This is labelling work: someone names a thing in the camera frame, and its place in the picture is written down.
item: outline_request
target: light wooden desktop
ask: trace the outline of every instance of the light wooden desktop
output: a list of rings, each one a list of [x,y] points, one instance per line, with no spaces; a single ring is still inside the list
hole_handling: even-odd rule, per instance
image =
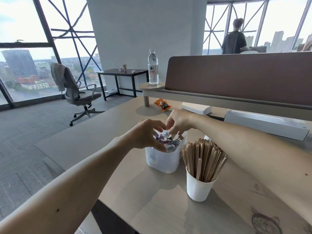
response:
[[[141,96],[134,98],[37,146],[62,168],[69,169],[141,119],[165,122],[170,111],[161,112],[153,104],[155,100],[150,98],[150,107],[145,107]],[[171,109],[181,108],[181,102],[169,100],[168,103]],[[222,117],[225,112],[213,108],[215,116]],[[198,130],[188,131],[188,141],[203,136]],[[252,218],[259,213],[267,218],[264,221],[276,220],[283,233],[305,233],[303,228],[308,227],[305,220],[231,160],[221,171],[208,199],[197,203],[186,193],[183,162],[176,172],[165,174],[146,164],[144,149],[132,149],[111,176],[99,200],[140,234],[256,233]]]

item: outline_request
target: orange snack packet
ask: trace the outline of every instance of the orange snack packet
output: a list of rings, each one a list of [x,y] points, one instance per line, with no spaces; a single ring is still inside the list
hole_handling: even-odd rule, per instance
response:
[[[164,100],[162,100],[161,98],[157,99],[154,104],[156,104],[157,106],[161,107],[161,110],[164,112],[166,110],[168,110],[169,108],[171,108],[171,106]]]

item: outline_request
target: chair armrest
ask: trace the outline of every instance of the chair armrest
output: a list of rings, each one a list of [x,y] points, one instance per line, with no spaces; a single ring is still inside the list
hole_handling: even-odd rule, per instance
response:
[[[92,98],[93,98],[94,92],[96,91],[96,84],[89,84],[89,85],[86,85],[86,86],[82,86],[82,87],[79,87],[79,89],[83,89],[83,88],[86,88],[86,87],[89,87],[89,86],[92,86],[92,85],[94,85],[94,88],[93,88],[93,91],[92,91]]]

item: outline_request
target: chair base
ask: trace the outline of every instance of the chair base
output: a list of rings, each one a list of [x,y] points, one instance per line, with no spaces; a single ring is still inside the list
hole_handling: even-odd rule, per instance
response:
[[[73,126],[73,122],[74,121],[77,121],[78,119],[80,119],[80,118],[82,118],[83,116],[85,116],[85,115],[87,115],[89,118],[91,118],[91,116],[90,116],[90,114],[98,114],[98,113],[102,113],[102,112],[105,112],[105,111],[96,111],[96,109],[95,108],[92,108],[92,109],[88,109],[87,108],[87,106],[84,106],[84,111],[82,111],[82,112],[78,112],[78,113],[74,113],[74,117],[75,117],[75,119],[73,119],[73,120],[71,120],[70,121],[70,126]]]

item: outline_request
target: small black table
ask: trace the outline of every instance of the small black table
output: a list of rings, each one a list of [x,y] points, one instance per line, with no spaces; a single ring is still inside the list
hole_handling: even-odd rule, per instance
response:
[[[141,90],[136,90],[135,89],[135,76],[136,75],[140,75],[140,74],[146,74],[146,82],[149,81],[149,71],[148,70],[138,70],[138,69],[127,69],[127,71],[119,71],[119,69],[110,69],[110,70],[105,70],[105,71],[101,71],[101,72],[97,72],[98,77],[99,77],[99,83],[101,85],[101,90],[102,90],[102,94],[104,96],[104,100],[106,101],[107,97],[110,97],[112,95],[118,94],[118,95],[125,95],[125,94],[120,94],[119,90],[129,90],[129,91],[133,91],[133,97],[136,97],[136,92],[141,92]],[[114,94],[110,94],[108,96],[105,96],[105,92],[104,92],[104,88],[103,88],[103,83],[102,83],[102,79],[101,79],[101,75],[114,75],[115,76],[115,81],[116,81],[116,86],[117,86],[117,92]],[[117,76],[130,76],[132,79],[132,89],[125,89],[125,88],[119,88],[118,86],[118,79]]]

